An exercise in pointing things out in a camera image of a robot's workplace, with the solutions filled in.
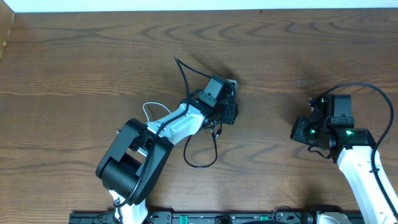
wood grain surface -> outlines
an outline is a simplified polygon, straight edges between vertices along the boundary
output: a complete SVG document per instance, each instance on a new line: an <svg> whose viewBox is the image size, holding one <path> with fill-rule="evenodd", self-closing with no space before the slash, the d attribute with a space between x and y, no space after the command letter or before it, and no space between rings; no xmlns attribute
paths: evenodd
<svg viewBox="0 0 398 224"><path fill-rule="evenodd" d="M358 205L336 164L289 139L308 98L345 82L382 88L398 105L398 11L270 10L18 14L0 64L0 222L66 223L70 212L112 201L95 169L142 104L170 109L185 97L173 56L238 81L239 116L218 141L219 159L198 170L176 145L152 208L266 211ZM187 72L190 88L207 80ZM349 87L356 126L377 139L389 117L375 91ZM164 111L152 107L159 118ZM380 146L398 190L398 124ZM188 159L213 159L210 134Z"/></svg>

green component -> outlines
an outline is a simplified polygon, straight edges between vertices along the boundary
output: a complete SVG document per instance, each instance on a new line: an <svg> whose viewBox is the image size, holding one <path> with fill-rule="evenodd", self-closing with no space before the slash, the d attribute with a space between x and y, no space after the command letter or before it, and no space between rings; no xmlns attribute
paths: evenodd
<svg viewBox="0 0 398 224"><path fill-rule="evenodd" d="M188 224L188 215L180 216L180 224Z"/></svg>

white backdrop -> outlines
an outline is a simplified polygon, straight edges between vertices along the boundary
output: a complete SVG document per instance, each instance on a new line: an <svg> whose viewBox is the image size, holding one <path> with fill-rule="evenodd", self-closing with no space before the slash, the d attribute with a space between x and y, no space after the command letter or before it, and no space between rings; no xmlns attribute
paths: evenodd
<svg viewBox="0 0 398 224"><path fill-rule="evenodd" d="M398 0L4 0L14 12L398 7Z"/></svg>

